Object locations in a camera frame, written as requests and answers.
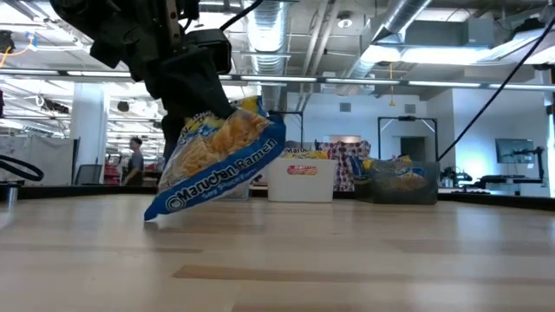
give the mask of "door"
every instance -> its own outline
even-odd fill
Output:
[[[426,138],[401,138],[401,154],[408,155],[413,161],[426,161]]]

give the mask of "black cable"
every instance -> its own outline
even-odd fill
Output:
[[[449,22],[451,17],[453,17],[453,15],[455,13],[457,13],[458,11],[460,11],[460,10],[465,10],[468,13],[468,17],[472,16],[472,12],[469,9],[467,9],[467,8],[458,8],[457,10],[453,11],[453,13],[451,13],[451,15],[445,20],[445,22]]]
[[[183,27],[183,33],[185,34],[185,32],[187,31],[187,29],[189,28],[189,26],[191,26],[191,22],[192,22],[192,18],[187,18],[187,23],[185,24],[185,26]]]
[[[226,29],[228,29],[230,26],[232,26],[236,21],[240,20],[241,18],[245,17],[247,14],[251,13],[251,11],[253,11],[254,9],[256,9],[264,0],[257,0],[255,1],[253,4],[251,4],[251,6],[249,6],[248,8],[242,10],[241,12],[239,12],[236,16],[232,17],[229,19],[229,21],[225,22],[223,25],[221,25],[219,27],[219,29],[221,31],[224,31]]]
[[[20,165],[20,166],[24,166],[24,167],[30,169],[36,175],[26,173],[25,171],[17,169],[12,165],[8,165],[6,162],[4,162],[2,160],[9,161],[9,162],[12,162],[12,163]],[[29,164],[29,163],[26,163],[22,160],[13,159],[13,158],[8,157],[8,156],[0,155],[0,168],[6,170],[7,172],[11,172],[11,173],[13,173],[16,176],[19,176],[21,178],[31,180],[31,181],[35,181],[35,182],[41,181],[44,178],[44,172],[42,172],[41,169],[39,169],[39,168]]]
[[[496,20],[496,19],[494,19],[493,21],[496,22],[496,23],[501,27],[501,29],[503,29],[504,31],[508,31],[508,32],[510,32],[510,33],[513,32],[512,30],[506,29],[505,27],[503,27],[503,24],[502,24],[500,21],[498,21],[498,20]]]
[[[511,74],[509,74],[509,76],[507,76],[507,78],[505,79],[505,81],[503,81],[503,83],[501,83],[501,86],[499,86],[499,88],[495,91],[495,93],[493,94],[492,98],[489,99],[489,101],[486,103],[486,105],[484,105],[484,107],[476,114],[476,116],[474,116],[474,118],[472,118],[472,120],[470,120],[470,123],[468,123],[468,125],[465,127],[464,130],[462,130],[462,132],[459,134],[459,136],[457,137],[457,139],[453,142],[453,144],[451,144],[447,150],[445,150],[445,152],[443,152],[443,154],[437,159],[437,161],[442,160],[445,155],[447,155],[447,153],[449,153],[453,147],[455,147],[457,145],[457,143],[459,143],[460,139],[462,139],[462,137],[468,132],[468,129],[470,129],[470,127],[474,124],[474,122],[476,122],[479,117],[486,111],[486,109],[493,103],[493,101],[495,101],[495,99],[497,98],[497,96],[501,93],[501,91],[503,91],[503,89],[505,88],[506,84],[509,83],[509,81],[511,81],[511,79],[513,78],[513,76],[517,73],[517,71],[519,71],[519,69],[522,67],[522,65],[524,65],[524,63],[526,62],[526,60],[532,56],[532,54],[534,53],[534,51],[538,48],[538,46],[541,44],[541,42],[544,41],[544,39],[547,37],[547,35],[550,33],[550,31],[552,31],[553,25],[555,25],[555,18],[553,18],[549,24],[547,25],[547,28],[545,28],[545,31],[543,34],[541,34],[541,36],[538,38],[538,40],[536,41],[536,43],[534,43],[534,45],[532,46],[532,48],[530,49],[530,51],[528,51],[528,53],[526,53],[526,55],[522,58],[522,60],[520,60],[519,64],[517,65],[517,67],[515,67],[513,69],[513,71],[511,72]]]

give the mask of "plastic bag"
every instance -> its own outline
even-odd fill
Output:
[[[350,166],[355,178],[367,178],[373,159],[361,160],[358,156],[349,156]]]
[[[204,113],[186,123],[145,221],[225,196],[281,154],[283,121],[266,118],[258,97],[232,105],[227,120]]]

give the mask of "person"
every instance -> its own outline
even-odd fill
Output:
[[[133,151],[129,163],[127,163],[127,176],[123,180],[123,185],[126,186],[142,186],[142,176],[145,171],[145,160],[140,152],[142,140],[139,138],[132,138],[129,141],[129,148]]]

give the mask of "computer screen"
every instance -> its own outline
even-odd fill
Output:
[[[496,139],[495,150],[498,164],[533,164],[533,154],[519,154],[515,152],[531,151],[534,149],[533,140],[528,139]]]

